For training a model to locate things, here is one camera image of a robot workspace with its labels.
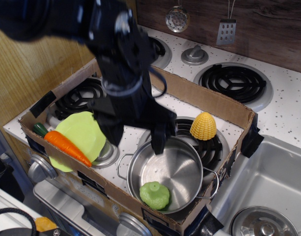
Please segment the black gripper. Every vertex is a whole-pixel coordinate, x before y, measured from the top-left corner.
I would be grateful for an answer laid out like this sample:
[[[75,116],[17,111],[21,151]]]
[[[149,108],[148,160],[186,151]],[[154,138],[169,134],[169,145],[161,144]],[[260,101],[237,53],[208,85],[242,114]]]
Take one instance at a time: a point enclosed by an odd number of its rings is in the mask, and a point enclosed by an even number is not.
[[[151,130],[151,146],[156,155],[162,154],[166,141],[176,135],[176,114],[159,105],[151,94],[149,74],[143,74],[137,90],[127,96],[93,99],[88,107],[106,139],[119,146],[124,126]]]

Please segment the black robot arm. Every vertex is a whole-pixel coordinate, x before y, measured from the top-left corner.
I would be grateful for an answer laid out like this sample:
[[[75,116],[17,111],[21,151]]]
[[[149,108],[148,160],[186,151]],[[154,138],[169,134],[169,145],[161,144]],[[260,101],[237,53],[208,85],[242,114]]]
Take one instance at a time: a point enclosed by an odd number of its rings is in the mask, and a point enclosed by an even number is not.
[[[152,96],[150,75],[156,50],[126,3],[118,0],[0,0],[0,30],[30,42],[44,36],[75,40],[95,55],[105,98],[88,108],[102,132],[119,145],[124,126],[148,129],[155,154],[175,135],[176,114]]]

